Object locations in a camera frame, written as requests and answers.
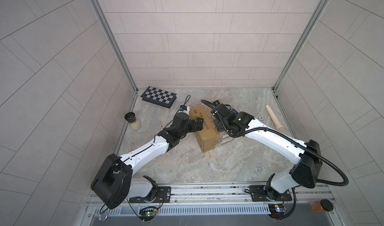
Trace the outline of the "brown cardboard express box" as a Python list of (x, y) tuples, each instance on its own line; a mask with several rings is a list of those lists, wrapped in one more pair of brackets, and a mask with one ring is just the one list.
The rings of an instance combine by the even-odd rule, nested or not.
[(190, 118), (197, 121), (197, 118), (202, 118), (203, 129), (195, 132), (195, 137), (200, 146), (202, 153), (218, 148), (224, 144), (231, 142), (225, 132), (219, 132), (215, 123), (214, 116), (211, 114), (211, 109), (206, 105), (199, 105), (190, 109)]

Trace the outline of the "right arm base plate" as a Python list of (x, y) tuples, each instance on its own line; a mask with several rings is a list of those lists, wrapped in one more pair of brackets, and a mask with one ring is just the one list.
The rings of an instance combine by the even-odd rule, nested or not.
[(250, 194), (253, 202), (282, 202), (292, 201), (292, 194), (289, 190), (284, 193), (278, 193), (274, 189), (265, 189), (264, 185), (253, 185), (245, 189), (245, 193)]

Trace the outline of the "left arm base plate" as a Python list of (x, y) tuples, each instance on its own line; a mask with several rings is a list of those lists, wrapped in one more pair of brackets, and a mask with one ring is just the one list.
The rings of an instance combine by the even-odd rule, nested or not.
[(171, 196), (171, 187), (157, 187), (156, 190), (152, 189), (145, 197), (128, 198), (131, 204), (155, 204), (155, 203), (169, 203)]

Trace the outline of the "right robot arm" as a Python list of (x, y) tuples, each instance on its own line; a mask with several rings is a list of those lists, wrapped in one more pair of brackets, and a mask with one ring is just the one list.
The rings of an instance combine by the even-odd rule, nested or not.
[(264, 186), (267, 198), (275, 201), (278, 194), (283, 194), (291, 188), (303, 186), (313, 189), (318, 181), (322, 162), (317, 157), (300, 147), (318, 153), (319, 145), (310, 141), (307, 146), (304, 141), (296, 140), (267, 127), (254, 116), (246, 112), (230, 110), (224, 104), (217, 105), (211, 114), (219, 121), (219, 125), (232, 138), (247, 137), (258, 141), (275, 150), (293, 163), (293, 167), (279, 174), (272, 174)]

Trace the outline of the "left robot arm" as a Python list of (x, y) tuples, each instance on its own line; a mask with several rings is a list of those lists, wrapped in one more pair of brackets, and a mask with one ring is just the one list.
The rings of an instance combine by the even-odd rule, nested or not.
[(91, 184), (91, 190), (108, 209), (114, 209), (127, 198), (156, 198), (158, 184), (150, 177), (134, 179), (133, 175), (158, 156), (179, 144), (188, 133), (203, 129), (204, 119), (190, 119), (186, 112), (178, 112), (170, 127), (164, 128), (154, 139), (140, 148), (121, 156), (109, 155)]

